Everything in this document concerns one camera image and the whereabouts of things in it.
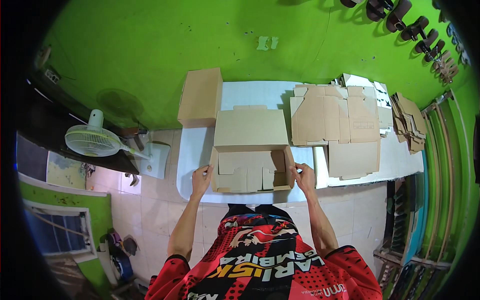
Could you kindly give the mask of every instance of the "fan base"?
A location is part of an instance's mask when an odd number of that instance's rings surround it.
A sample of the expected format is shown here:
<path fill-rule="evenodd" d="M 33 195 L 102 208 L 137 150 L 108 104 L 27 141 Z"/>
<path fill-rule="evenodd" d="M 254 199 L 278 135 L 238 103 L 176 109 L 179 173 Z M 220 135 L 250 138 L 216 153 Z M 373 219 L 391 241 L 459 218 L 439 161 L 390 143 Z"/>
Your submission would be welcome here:
<path fill-rule="evenodd" d="M 145 145 L 145 149 L 142 151 L 145 155 L 152 155 L 152 161 L 148 161 L 144 158 L 140 161 L 140 173 L 158 179 L 165 178 L 165 167 L 167 166 L 168 153 L 170 152 L 170 146 L 164 144 L 155 144 L 148 142 Z"/>

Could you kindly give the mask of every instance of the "electrical outlet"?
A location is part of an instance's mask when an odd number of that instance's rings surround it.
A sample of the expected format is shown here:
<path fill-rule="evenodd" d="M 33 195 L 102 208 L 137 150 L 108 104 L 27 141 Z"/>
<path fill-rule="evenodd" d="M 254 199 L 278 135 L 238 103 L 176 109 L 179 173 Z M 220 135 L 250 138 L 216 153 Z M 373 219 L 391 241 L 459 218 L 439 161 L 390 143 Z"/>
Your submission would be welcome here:
<path fill-rule="evenodd" d="M 45 76 L 48 77 L 54 84 L 57 84 L 57 82 L 60 80 L 60 76 L 50 69 L 45 71 Z"/>

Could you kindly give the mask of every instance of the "red black jersey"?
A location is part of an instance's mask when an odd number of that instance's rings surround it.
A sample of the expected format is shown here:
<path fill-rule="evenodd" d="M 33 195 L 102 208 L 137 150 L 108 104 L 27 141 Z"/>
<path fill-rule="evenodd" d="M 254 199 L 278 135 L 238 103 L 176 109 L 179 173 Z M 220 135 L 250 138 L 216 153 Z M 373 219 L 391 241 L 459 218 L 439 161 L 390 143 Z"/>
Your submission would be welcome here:
<path fill-rule="evenodd" d="M 173 255 L 153 276 L 146 300 L 234 299 L 381 299 L 370 268 L 352 246 L 323 259 L 305 244 L 292 220 L 273 216 L 274 224 L 256 225 L 258 214 L 232 216 L 190 269 Z"/>

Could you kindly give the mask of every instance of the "white table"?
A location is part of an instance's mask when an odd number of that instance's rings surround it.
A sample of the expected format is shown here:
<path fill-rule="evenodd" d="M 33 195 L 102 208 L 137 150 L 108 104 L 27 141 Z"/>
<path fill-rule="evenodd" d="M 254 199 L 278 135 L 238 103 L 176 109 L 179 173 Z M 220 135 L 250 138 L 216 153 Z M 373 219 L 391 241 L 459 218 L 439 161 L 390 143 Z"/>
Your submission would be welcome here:
<path fill-rule="evenodd" d="M 268 109 L 283 109 L 285 112 L 285 121 L 289 137 L 290 131 L 290 97 L 293 96 L 293 88 L 298 82 L 287 81 L 247 81 L 247 82 L 224 82 L 222 92 L 221 110 L 233 109 L 234 105 L 258 105 L 265 104 Z M 190 128 L 183 129 L 180 140 L 180 153 L 177 169 L 177 188 L 180 195 L 188 200 L 192 193 L 192 172 L 200 166 L 210 163 L 210 154 L 213 146 L 215 128 Z M 311 147 L 291 147 L 293 158 L 298 163 L 306 163 L 313 168 L 313 148 Z M 337 178 L 328 178 L 325 175 L 326 160 L 325 156 L 317 156 L 316 165 L 323 166 L 320 177 L 317 177 L 318 187 L 327 187 L 329 185 L 354 185 L 382 181 L 384 176 L 381 172 L 374 173 L 374 176 L 367 176 L 365 180 L 339 180 Z M 393 165 L 398 165 L 394 156 L 381 155 L 380 170 L 390 170 Z M 289 191 L 277 192 L 259 192 L 259 193 L 216 193 L 211 188 L 207 190 L 202 202 L 211 203 L 238 203 L 238 204 L 271 204 L 284 202 L 305 201 L 303 192 L 295 184 Z"/>

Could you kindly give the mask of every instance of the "black cloth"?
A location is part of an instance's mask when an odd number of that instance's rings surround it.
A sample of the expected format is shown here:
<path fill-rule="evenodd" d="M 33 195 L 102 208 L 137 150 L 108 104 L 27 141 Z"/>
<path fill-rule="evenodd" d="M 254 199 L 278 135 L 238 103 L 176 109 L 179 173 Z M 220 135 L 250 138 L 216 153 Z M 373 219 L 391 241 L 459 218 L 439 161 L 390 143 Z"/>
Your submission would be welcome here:
<path fill-rule="evenodd" d="M 248 208 L 245 204 L 228 204 L 230 208 L 227 214 L 222 218 L 225 219 L 229 216 L 236 216 L 236 215 L 245 215 L 245 214 L 261 214 L 261 215 L 273 215 L 273 216 L 283 216 L 286 218 L 292 219 L 290 215 L 271 204 L 261 204 L 255 208 L 255 210 Z"/>

